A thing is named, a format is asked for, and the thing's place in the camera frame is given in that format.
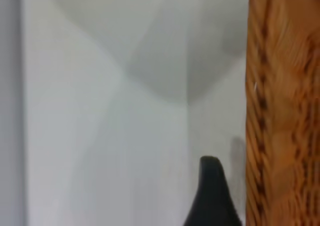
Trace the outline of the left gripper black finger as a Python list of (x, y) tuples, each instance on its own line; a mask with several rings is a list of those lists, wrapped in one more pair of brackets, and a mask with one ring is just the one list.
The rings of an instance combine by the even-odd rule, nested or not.
[(185, 226), (241, 226), (220, 160), (202, 156), (197, 191)]

